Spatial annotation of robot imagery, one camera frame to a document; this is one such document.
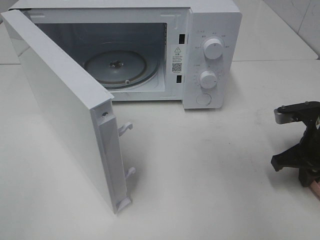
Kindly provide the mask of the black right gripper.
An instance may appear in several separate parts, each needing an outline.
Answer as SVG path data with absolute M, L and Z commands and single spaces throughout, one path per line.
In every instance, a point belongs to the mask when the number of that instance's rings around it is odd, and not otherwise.
M 273 155 L 271 165 L 276 172 L 283 168 L 297 168 L 298 179 L 303 187 L 309 187 L 320 179 L 320 129 L 314 120 L 302 121 L 306 129 L 299 142 L 299 147 Z

